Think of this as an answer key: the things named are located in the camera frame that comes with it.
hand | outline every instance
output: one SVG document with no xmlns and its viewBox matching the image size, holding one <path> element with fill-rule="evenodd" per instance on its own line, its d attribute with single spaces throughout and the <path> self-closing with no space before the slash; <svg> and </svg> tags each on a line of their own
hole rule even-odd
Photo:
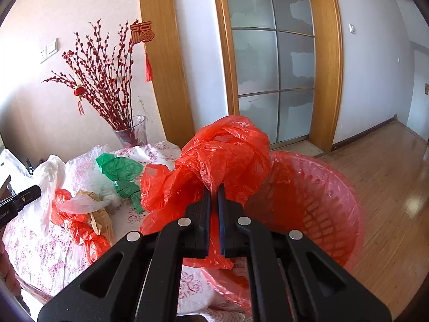
<svg viewBox="0 0 429 322">
<path fill-rule="evenodd" d="M 10 264 L 9 255 L 2 240 L 0 240 L 0 276 L 5 280 L 7 288 L 14 296 L 20 295 L 21 286 L 16 279 L 15 270 Z"/>
</svg>

glass pane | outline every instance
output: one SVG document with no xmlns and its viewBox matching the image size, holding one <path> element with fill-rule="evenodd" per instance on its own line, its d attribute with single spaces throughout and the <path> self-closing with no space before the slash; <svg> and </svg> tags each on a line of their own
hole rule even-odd
<svg viewBox="0 0 429 322">
<path fill-rule="evenodd" d="M 310 36 L 278 33 L 280 53 L 280 87 L 314 87 L 315 85 L 315 39 Z"/>
<path fill-rule="evenodd" d="M 280 142 L 310 133 L 314 90 L 293 90 L 280 93 Z"/>
<path fill-rule="evenodd" d="M 233 30 L 239 94 L 278 90 L 275 31 Z"/>
<path fill-rule="evenodd" d="M 310 0 L 274 0 L 277 29 L 313 35 Z"/>
<path fill-rule="evenodd" d="M 277 139 L 278 93 L 259 94 L 239 99 L 240 115 L 247 116 L 253 124 L 269 137 L 270 144 Z"/>
<path fill-rule="evenodd" d="M 271 0 L 228 0 L 232 27 L 274 28 Z"/>
</svg>

red tassel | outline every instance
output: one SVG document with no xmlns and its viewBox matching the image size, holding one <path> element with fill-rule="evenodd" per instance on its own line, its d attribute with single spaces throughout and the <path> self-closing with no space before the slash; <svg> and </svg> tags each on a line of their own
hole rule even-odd
<svg viewBox="0 0 429 322">
<path fill-rule="evenodd" d="M 85 115 L 85 113 L 83 112 L 82 98 L 79 99 L 78 108 L 79 108 L 79 114 L 80 115 Z"/>
<path fill-rule="evenodd" d="M 149 63 L 149 58 L 146 52 L 145 52 L 145 55 L 146 55 L 146 82 L 151 82 L 154 79 L 154 74 L 152 73 L 151 63 Z"/>
</svg>

glass vase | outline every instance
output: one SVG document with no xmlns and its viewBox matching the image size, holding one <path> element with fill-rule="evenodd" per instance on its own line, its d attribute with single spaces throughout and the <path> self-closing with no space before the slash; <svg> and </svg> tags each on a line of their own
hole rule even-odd
<svg viewBox="0 0 429 322">
<path fill-rule="evenodd" d="M 146 117 L 143 115 L 133 116 L 131 128 L 115 131 L 115 133 L 124 148 L 146 145 Z"/>
</svg>

metal rivet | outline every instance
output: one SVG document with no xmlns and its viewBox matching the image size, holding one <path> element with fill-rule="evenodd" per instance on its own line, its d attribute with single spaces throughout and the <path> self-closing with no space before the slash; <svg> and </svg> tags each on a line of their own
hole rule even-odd
<svg viewBox="0 0 429 322">
<path fill-rule="evenodd" d="M 140 238 L 140 232 L 132 231 L 127 234 L 127 240 L 130 242 L 137 241 Z"/>
<path fill-rule="evenodd" d="M 251 222 L 251 219 L 248 217 L 239 217 L 237 220 L 237 223 L 243 226 L 249 225 Z"/>
<path fill-rule="evenodd" d="M 177 223 L 179 224 L 179 226 L 189 226 L 192 221 L 189 218 L 180 218 Z"/>
<path fill-rule="evenodd" d="M 289 237 L 296 241 L 301 240 L 302 232 L 299 230 L 292 230 L 291 232 L 289 232 Z"/>
</svg>

